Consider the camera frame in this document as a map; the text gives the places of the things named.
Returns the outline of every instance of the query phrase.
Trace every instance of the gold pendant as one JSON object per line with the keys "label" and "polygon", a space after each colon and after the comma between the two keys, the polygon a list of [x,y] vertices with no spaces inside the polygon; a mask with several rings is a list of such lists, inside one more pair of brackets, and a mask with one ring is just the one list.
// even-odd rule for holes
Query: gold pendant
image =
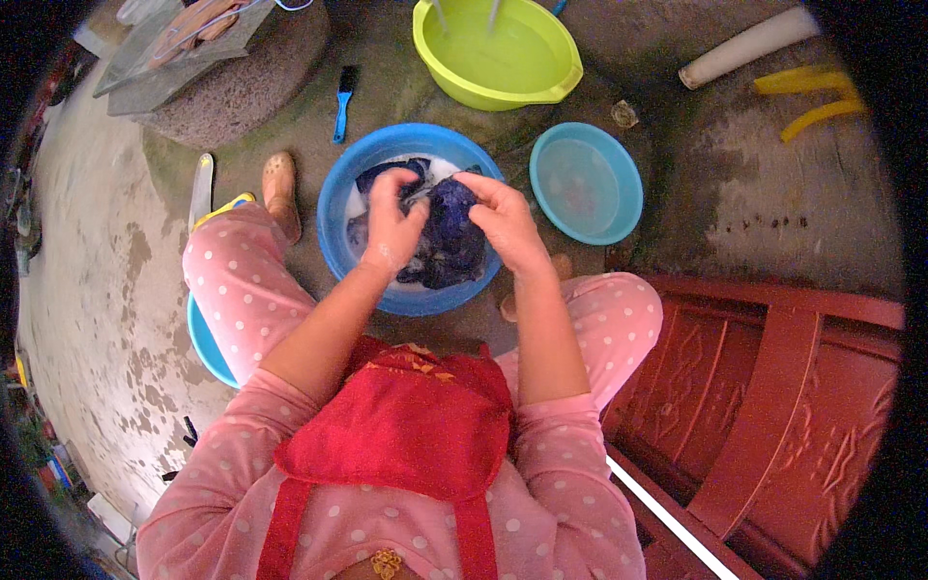
{"label": "gold pendant", "polygon": [[383,580],[390,580],[399,572],[403,561],[396,555],[396,552],[384,548],[377,550],[377,553],[370,558],[370,563],[374,565],[375,574],[379,574]]}

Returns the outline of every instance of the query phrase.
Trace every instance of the woman's left hand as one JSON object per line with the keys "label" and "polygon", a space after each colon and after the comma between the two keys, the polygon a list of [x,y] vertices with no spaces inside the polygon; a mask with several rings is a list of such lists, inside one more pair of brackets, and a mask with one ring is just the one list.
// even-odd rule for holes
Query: woman's left hand
{"label": "woman's left hand", "polygon": [[429,199],[417,201],[408,216],[400,211],[400,187],[417,179],[408,169],[393,168],[377,176],[370,191],[367,249],[360,264],[385,269],[390,277],[409,264],[429,218]]}

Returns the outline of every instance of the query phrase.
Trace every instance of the pink pants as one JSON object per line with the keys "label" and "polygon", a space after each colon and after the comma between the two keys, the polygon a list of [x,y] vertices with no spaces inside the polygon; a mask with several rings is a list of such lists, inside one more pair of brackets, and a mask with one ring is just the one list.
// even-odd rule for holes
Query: pink pants
{"label": "pink pants", "polygon": [[[184,251],[184,281],[238,384],[316,306],[283,263],[287,241],[267,210],[247,203],[205,222]],[[617,272],[561,284],[602,409],[657,342],[664,315],[644,280]],[[496,358],[515,400],[518,350]]]}

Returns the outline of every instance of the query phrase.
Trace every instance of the beige shoe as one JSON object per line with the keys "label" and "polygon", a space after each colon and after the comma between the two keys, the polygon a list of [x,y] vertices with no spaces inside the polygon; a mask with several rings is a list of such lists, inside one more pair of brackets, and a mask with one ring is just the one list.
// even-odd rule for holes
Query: beige shoe
{"label": "beige shoe", "polygon": [[[574,277],[574,263],[571,262],[570,256],[566,253],[559,253],[551,256],[551,264],[554,271],[558,273],[558,280],[563,282]],[[516,295],[510,294],[499,303],[499,313],[503,320],[507,322],[516,321]]]}
{"label": "beige shoe", "polygon": [[261,195],[264,197],[265,208],[283,230],[291,246],[303,235],[303,223],[296,209],[295,184],[296,170],[290,154],[280,151],[272,155],[264,164]]}

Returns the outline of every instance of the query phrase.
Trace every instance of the hand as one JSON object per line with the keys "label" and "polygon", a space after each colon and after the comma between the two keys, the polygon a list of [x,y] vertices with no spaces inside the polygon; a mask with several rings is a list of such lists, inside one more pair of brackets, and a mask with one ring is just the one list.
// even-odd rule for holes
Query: hand
{"label": "hand", "polygon": [[393,168],[374,180],[370,189],[367,249],[360,264],[382,269],[395,277],[416,253],[419,235],[429,218],[429,199],[423,197],[404,217],[400,211],[400,187],[418,176],[408,169]]}
{"label": "hand", "polygon": [[522,193],[482,175],[460,173],[455,179],[480,200],[470,208],[470,220],[483,230],[517,280],[554,271]]}

